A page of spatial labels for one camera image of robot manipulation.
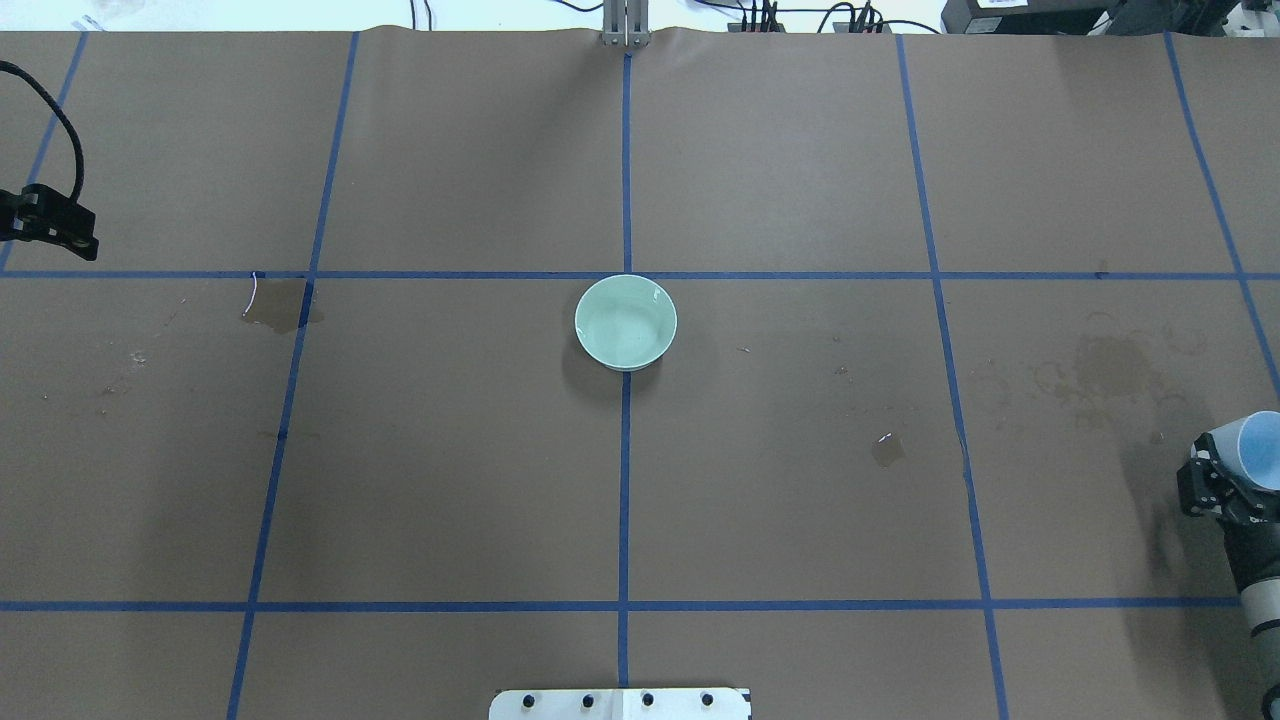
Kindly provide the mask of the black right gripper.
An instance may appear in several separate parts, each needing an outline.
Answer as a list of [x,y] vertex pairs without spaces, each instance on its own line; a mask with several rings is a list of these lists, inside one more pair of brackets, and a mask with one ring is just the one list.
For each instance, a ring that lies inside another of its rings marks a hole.
[[1276,491],[1261,489],[1229,469],[1208,432],[1194,439],[1176,479],[1183,514],[1211,516],[1222,532],[1236,591],[1279,578]]

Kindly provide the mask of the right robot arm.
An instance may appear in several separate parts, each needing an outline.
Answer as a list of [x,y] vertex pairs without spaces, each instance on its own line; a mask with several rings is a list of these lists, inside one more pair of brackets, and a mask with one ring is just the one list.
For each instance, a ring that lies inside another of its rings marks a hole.
[[1279,497],[1228,459],[1228,441],[1198,436],[1179,468],[1178,501],[1189,518],[1212,518],[1236,587],[1251,642],[1260,659],[1263,719],[1277,717],[1279,700]]

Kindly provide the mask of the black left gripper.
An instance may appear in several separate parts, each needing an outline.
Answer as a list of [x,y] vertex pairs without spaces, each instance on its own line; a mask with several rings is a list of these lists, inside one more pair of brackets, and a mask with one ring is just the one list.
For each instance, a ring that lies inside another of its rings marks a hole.
[[96,261],[96,215],[77,202],[58,204],[60,197],[47,186],[26,186],[15,193],[3,190],[1,241],[49,242],[82,260]]

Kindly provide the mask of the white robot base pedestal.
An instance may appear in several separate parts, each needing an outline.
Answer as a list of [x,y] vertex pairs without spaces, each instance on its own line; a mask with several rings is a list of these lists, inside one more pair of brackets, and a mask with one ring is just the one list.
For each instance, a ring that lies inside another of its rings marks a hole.
[[489,719],[751,719],[750,691],[730,687],[502,691]]

